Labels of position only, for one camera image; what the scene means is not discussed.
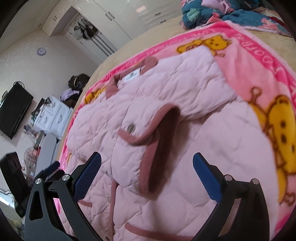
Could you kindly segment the black bag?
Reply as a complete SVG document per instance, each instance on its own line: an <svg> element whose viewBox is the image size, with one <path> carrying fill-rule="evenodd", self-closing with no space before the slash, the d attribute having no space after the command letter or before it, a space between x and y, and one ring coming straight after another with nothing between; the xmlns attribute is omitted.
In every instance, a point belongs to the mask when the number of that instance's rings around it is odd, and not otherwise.
<svg viewBox="0 0 296 241"><path fill-rule="evenodd" d="M86 84L88 83L90 77L84 73L77 76L72 76L68 81L68 86L72 90L82 91Z"/></svg>

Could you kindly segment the teal flamingo quilt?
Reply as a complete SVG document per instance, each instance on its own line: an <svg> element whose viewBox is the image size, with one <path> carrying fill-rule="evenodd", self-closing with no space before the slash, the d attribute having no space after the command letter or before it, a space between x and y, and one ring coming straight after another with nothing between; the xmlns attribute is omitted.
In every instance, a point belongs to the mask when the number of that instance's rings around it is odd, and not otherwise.
<svg viewBox="0 0 296 241"><path fill-rule="evenodd" d="M181 11L184 29L231 21L247 30L292 35L267 1L181 1Z"/></svg>

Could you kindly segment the round wall clock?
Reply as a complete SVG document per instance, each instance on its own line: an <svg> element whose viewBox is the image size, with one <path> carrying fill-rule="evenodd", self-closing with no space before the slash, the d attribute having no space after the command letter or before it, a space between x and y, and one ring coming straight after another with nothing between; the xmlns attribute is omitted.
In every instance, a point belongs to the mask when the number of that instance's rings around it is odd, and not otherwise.
<svg viewBox="0 0 296 241"><path fill-rule="evenodd" d="M46 54L46 49L41 47L39 49L37 49L37 55L39 56L44 56Z"/></svg>

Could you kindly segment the hanging bags on door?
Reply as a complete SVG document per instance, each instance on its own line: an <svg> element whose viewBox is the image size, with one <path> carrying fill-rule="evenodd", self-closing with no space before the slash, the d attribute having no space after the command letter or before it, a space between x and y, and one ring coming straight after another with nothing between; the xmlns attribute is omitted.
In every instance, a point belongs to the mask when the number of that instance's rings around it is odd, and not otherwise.
<svg viewBox="0 0 296 241"><path fill-rule="evenodd" d="M72 35L76 40L91 40L98 33L98 29L84 18L75 21L73 29L74 33Z"/></svg>

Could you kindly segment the grey chair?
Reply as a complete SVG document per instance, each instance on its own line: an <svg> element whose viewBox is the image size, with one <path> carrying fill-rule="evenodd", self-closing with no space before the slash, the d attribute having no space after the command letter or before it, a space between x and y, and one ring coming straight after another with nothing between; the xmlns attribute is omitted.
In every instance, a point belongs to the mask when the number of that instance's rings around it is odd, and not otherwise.
<svg viewBox="0 0 296 241"><path fill-rule="evenodd" d="M53 162L58 160L58 149L60 147L60 140L55 135L49 133L44 137L41 143L39 156L37 157L36 169L34 177L44 169L48 168Z"/></svg>

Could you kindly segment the white wardrobe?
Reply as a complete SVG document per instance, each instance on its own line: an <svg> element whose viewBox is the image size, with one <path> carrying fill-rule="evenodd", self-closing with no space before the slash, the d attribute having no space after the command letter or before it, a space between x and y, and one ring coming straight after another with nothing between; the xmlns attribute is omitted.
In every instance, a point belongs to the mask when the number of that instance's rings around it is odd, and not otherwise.
<svg viewBox="0 0 296 241"><path fill-rule="evenodd" d="M116 49L149 29L181 15L180 1L78 1L74 8Z"/></svg>

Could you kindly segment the black speaker box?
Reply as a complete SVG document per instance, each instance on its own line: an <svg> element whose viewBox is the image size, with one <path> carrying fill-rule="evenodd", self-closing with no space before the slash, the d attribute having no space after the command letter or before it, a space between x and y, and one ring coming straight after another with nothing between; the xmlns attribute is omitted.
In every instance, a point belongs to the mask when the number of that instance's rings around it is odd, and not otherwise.
<svg viewBox="0 0 296 241"><path fill-rule="evenodd" d="M1 159L1 172L17 204L22 204L28 195L28 184L16 152L4 155Z"/></svg>

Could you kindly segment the black wall television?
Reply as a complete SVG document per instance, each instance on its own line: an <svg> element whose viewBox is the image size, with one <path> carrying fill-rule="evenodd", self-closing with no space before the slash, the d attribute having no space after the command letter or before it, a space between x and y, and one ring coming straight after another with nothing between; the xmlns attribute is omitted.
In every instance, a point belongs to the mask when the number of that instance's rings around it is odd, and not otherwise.
<svg viewBox="0 0 296 241"><path fill-rule="evenodd" d="M33 96L19 83L15 82L1 104L0 128L11 140L23 121Z"/></svg>

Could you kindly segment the pink quilted jacket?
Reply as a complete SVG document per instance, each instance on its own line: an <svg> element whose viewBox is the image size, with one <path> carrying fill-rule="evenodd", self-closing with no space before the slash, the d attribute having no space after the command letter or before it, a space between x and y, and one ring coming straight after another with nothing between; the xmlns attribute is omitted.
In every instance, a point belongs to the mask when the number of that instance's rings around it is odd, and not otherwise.
<svg viewBox="0 0 296 241"><path fill-rule="evenodd" d="M270 141L210 50L147 57L135 69L131 81L131 69L112 77L68 133L67 172L94 152L102 157L79 202L95 231L103 240L192 238L216 205L193 168L199 152L236 180L260 181L273 235L278 185Z"/></svg>

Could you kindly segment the lilac clothes pile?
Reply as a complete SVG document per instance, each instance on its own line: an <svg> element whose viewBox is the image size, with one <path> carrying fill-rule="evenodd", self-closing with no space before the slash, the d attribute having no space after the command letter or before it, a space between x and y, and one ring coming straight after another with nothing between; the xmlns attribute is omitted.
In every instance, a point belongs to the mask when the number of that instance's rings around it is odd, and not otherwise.
<svg viewBox="0 0 296 241"><path fill-rule="evenodd" d="M79 90L73 90L71 88L66 89L65 91L63 91L63 93L60 95L60 101L65 101L67 99L69 99L71 96L75 95L75 94L79 94L80 91Z"/></svg>

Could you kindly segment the pink cartoon fleece blanket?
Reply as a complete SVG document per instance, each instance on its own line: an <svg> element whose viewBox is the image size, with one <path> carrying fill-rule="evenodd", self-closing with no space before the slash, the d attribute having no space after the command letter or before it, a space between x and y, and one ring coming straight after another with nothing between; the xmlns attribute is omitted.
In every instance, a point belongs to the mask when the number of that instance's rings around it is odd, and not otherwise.
<svg viewBox="0 0 296 241"><path fill-rule="evenodd" d="M252 33L217 22L169 40L150 30L109 57L74 109L60 161L102 165L78 202L103 240L191 240L218 205L194 169L259 181L239 240L272 240L295 207L295 72Z"/></svg>

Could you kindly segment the white drawer cabinet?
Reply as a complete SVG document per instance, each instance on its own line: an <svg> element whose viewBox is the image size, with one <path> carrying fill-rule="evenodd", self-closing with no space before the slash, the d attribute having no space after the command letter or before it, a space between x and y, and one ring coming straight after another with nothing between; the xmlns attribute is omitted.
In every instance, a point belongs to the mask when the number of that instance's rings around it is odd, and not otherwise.
<svg viewBox="0 0 296 241"><path fill-rule="evenodd" d="M40 112L32 123L36 132L44 131L45 134L53 134L59 140L62 139L73 108L58 100L55 96L49 96L41 106Z"/></svg>

